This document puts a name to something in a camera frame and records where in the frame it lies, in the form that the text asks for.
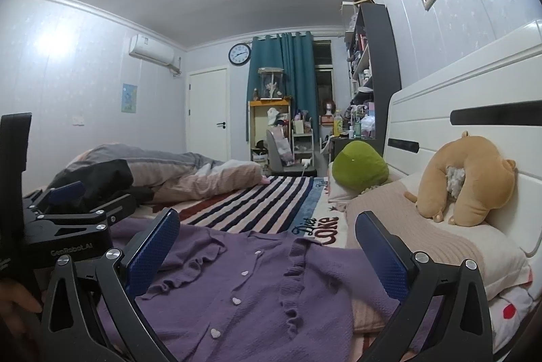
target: wall outlet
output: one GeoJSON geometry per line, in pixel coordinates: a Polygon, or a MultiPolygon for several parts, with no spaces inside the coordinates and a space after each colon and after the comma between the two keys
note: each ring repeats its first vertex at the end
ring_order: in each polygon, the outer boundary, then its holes
{"type": "Polygon", "coordinates": [[[73,126],[85,126],[85,118],[83,116],[72,116],[71,124],[73,126]]]}

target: black headboard inlay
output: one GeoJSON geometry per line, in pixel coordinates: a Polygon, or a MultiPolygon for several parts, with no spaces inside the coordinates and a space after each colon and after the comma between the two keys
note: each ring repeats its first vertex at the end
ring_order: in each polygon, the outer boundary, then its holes
{"type": "Polygon", "coordinates": [[[400,138],[389,138],[388,146],[393,148],[402,149],[403,151],[410,151],[411,153],[418,153],[419,143],[410,140],[401,140],[400,138]]]}
{"type": "Polygon", "coordinates": [[[464,108],[450,113],[452,125],[542,126],[542,100],[464,108]]]}

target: chair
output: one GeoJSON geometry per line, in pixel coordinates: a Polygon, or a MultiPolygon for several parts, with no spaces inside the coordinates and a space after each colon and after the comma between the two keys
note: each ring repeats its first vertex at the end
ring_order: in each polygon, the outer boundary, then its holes
{"type": "Polygon", "coordinates": [[[276,147],[275,137],[271,131],[267,130],[267,150],[269,158],[269,169],[273,175],[281,175],[287,177],[299,177],[299,176],[316,176],[316,168],[313,164],[310,164],[306,168],[303,168],[301,164],[294,164],[292,166],[284,166],[283,161],[280,159],[278,148],[276,147]]]}

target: curtain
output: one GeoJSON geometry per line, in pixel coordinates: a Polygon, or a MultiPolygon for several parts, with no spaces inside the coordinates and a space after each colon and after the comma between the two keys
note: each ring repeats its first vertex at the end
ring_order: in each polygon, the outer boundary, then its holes
{"type": "MultiPolygon", "coordinates": [[[[285,91],[292,96],[292,113],[296,109],[307,110],[312,117],[312,130],[318,140],[320,122],[318,116],[318,99],[316,92],[316,72],[312,35],[307,32],[292,35],[284,33],[277,38],[266,36],[263,40],[254,38],[252,55],[248,73],[247,101],[252,100],[254,88],[260,89],[258,69],[262,67],[279,67],[284,69],[285,91]]],[[[248,141],[248,115],[246,138],[248,141]]]]}

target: air conditioner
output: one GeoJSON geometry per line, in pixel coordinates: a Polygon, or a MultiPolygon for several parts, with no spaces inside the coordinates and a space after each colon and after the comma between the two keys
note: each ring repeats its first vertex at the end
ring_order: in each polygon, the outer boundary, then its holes
{"type": "Polygon", "coordinates": [[[175,67],[173,49],[145,35],[136,35],[132,38],[129,55],[159,65],[175,67]]]}

